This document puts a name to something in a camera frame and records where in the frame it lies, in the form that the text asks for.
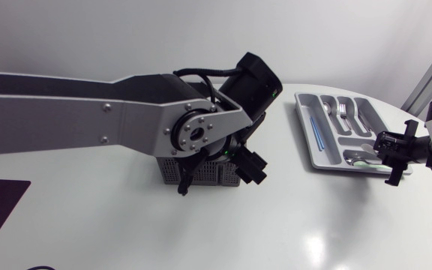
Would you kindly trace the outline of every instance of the gray plastic basket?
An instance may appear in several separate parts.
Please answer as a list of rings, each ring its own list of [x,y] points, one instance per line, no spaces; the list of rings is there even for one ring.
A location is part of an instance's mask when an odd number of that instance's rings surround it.
[[[177,185],[181,181],[179,165],[173,158],[156,158],[164,184]],[[240,178],[235,174],[236,165],[229,162],[206,162],[194,175],[192,185],[238,187]]]

